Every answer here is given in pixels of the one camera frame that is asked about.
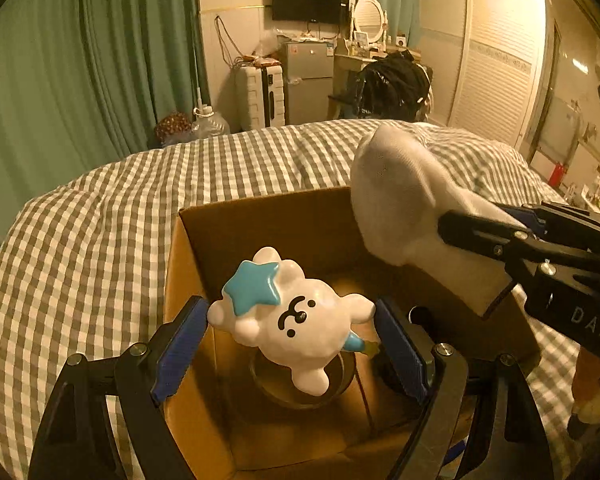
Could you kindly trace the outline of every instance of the cardboard box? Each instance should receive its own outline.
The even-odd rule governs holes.
[[[389,295],[405,310],[428,306],[445,341],[467,357],[505,351],[528,373],[540,353],[513,298],[488,320],[477,317],[435,280],[413,267],[371,256],[350,206],[348,188],[322,189],[183,209],[176,217],[168,265],[165,322],[193,294],[210,302],[243,260],[264,246],[293,259],[307,277],[339,295]],[[357,326],[375,336],[372,326]],[[356,375],[343,393],[312,410],[293,410],[258,387],[250,367],[256,349],[209,327],[165,418],[198,480],[384,479],[420,414],[390,390],[369,359],[356,354]],[[468,433],[466,403],[456,437]]]

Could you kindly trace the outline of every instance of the gingham bedspread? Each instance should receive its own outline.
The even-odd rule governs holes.
[[[464,130],[390,122],[488,200],[559,200],[509,146]],[[118,355],[161,323],[178,209],[346,186],[360,139],[380,123],[267,128],[138,153],[27,203],[0,249],[0,460],[7,470],[26,478],[46,400],[69,354]],[[543,357],[529,383],[561,479],[577,460],[566,421],[578,346],[531,325]],[[142,478],[120,406],[109,408],[127,474]]]

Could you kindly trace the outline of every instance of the white bear figurine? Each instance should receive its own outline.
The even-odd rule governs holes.
[[[264,247],[243,261],[209,307],[209,324],[245,346],[291,368],[299,390],[321,396],[329,387],[324,367],[341,351],[362,352],[351,324],[372,319],[374,304],[360,294],[344,298],[320,280],[309,280],[293,260]]]

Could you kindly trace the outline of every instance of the bottle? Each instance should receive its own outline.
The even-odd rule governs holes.
[[[202,110],[194,108],[193,113],[196,116],[196,133],[199,139],[230,133],[229,124],[211,106],[205,105]]]
[[[564,166],[558,163],[555,165],[554,172],[551,174],[551,177],[549,177],[549,186],[553,187],[554,189],[558,189],[563,177]]]

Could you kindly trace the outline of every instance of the sliding wardrobe door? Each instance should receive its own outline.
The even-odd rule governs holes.
[[[466,0],[420,0],[422,63],[433,69],[435,104],[429,120],[447,126],[458,87]]]
[[[520,146],[538,94],[545,21],[544,0],[468,0],[450,126]]]
[[[544,0],[420,0],[430,121],[520,147],[538,95]]]

